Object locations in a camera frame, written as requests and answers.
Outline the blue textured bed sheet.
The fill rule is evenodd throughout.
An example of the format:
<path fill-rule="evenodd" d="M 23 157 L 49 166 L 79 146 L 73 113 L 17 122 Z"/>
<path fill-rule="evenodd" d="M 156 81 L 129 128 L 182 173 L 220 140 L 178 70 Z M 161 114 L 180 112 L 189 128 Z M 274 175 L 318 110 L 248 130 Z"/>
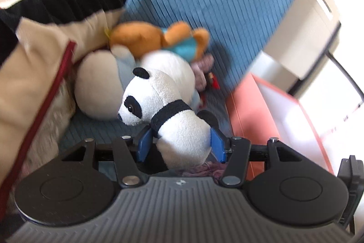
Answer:
<path fill-rule="evenodd" d="M 220 131 L 225 136 L 231 137 L 233 132 L 225 101 L 226 93 L 224 91 L 210 89 L 205 92 L 203 109 L 213 113 L 217 117 Z M 144 124 L 127 126 L 119 119 L 110 121 L 94 120 L 83 114 L 80 109 L 76 109 L 70 124 L 58 143 L 59 152 L 65 152 L 86 138 L 93 138 L 97 143 L 110 143 L 120 136 L 136 136 L 144 127 Z"/>

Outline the red and black figurine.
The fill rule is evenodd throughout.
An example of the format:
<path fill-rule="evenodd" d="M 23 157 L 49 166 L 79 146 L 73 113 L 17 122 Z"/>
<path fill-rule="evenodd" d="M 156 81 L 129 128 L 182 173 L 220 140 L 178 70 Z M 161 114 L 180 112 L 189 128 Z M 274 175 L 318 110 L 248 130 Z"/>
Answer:
<path fill-rule="evenodd" d="M 198 90 L 201 106 L 206 105 L 206 95 L 211 90 L 220 90 L 220 84 L 218 83 L 217 77 L 212 72 L 208 72 L 204 74 L 202 86 Z"/>

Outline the pink storage box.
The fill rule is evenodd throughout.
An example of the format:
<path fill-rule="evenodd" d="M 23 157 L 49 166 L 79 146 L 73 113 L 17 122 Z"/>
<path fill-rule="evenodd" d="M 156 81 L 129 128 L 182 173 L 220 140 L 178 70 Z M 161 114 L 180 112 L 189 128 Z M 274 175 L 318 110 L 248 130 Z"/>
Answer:
<path fill-rule="evenodd" d="M 235 136 L 265 145 L 278 138 L 306 158 L 333 173 L 333 167 L 316 129 L 300 102 L 248 73 L 226 99 Z"/>

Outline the striped red black duvet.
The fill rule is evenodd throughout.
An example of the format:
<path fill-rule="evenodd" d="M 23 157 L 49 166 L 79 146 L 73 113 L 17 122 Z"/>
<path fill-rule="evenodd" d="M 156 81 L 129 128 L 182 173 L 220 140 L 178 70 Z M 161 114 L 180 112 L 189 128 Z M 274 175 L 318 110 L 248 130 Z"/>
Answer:
<path fill-rule="evenodd" d="M 126 0 L 1 0 L 1 216 L 18 182 L 59 151 L 73 64 L 103 47 Z"/>

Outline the beige plastic chair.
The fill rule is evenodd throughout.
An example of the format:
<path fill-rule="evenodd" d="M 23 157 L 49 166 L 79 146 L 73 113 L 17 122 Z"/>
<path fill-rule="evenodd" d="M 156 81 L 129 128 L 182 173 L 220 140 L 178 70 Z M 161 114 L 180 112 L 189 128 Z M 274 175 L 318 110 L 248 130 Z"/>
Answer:
<path fill-rule="evenodd" d="M 299 98 L 330 61 L 362 97 L 363 88 L 334 56 L 340 30 L 333 0 L 294 0 L 249 70 Z"/>

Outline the pink knitted plush toy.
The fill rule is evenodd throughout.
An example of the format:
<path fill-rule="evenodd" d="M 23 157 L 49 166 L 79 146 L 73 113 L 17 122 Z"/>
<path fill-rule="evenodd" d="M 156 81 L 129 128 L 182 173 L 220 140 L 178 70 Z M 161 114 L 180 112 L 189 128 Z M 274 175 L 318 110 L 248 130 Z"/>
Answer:
<path fill-rule="evenodd" d="M 205 75 L 211 71 L 213 63 L 213 55 L 205 54 L 201 59 L 190 64 L 195 76 L 195 87 L 198 92 L 202 92 L 206 89 L 207 79 Z"/>

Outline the purple organza ribbon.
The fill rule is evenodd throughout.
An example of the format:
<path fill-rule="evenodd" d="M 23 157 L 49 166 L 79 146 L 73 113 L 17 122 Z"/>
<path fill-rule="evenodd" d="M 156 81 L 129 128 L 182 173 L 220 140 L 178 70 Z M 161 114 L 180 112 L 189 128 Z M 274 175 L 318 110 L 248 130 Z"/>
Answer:
<path fill-rule="evenodd" d="M 211 177 L 215 183 L 218 184 L 220 178 L 225 172 L 227 164 L 221 164 L 219 162 L 206 161 L 204 164 L 200 166 L 196 166 L 194 168 L 190 168 L 181 173 L 183 177 Z"/>

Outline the white and blue plush doll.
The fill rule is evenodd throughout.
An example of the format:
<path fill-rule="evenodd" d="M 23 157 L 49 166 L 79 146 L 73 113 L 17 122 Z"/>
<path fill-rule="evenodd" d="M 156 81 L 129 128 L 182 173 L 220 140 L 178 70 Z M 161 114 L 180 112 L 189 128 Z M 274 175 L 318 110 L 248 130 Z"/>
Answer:
<path fill-rule="evenodd" d="M 111 50 L 91 52 L 81 61 L 74 94 L 82 113 L 97 120 L 117 118 L 123 93 L 136 67 L 161 70 L 169 75 L 177 84 L 182 100 L 197 110 L 200 96 L 187 61 L 167 50 L 152 51 L 136 60 L 127 47 L 117 45 Z"/>

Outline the panda plush toy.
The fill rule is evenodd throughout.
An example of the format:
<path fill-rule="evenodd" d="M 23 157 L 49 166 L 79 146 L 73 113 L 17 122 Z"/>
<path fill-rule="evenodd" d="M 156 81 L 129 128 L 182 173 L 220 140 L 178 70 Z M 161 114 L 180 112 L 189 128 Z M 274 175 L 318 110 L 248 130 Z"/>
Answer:
<path fill-rule="evenodd" d="M 217 117 L 208 110 L 191 109 L 166 73 L 136 67 L 133 75 L 119 108 L 123 123 L 150 125 L 167 168 L 202 165 L 211 151 L 211 129 L 218 127 Z"/>

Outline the orange teddy bear plush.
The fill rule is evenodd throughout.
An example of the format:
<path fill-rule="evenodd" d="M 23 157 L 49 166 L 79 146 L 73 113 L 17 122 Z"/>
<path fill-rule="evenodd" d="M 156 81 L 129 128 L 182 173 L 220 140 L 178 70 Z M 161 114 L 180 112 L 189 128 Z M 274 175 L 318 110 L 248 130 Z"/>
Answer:
<path fill-rule="evenodd" d="M 205 28 L 192 29 L 179 21 L 168 28 L 160 28 L 147 22 L 126 22 L 117 25 L 109 33 L 109 45 L 125 46 L 134 58 L 156 50 L 168 50 L 188 62 L 199 60 L 209 45 L 210 34 Z"/>

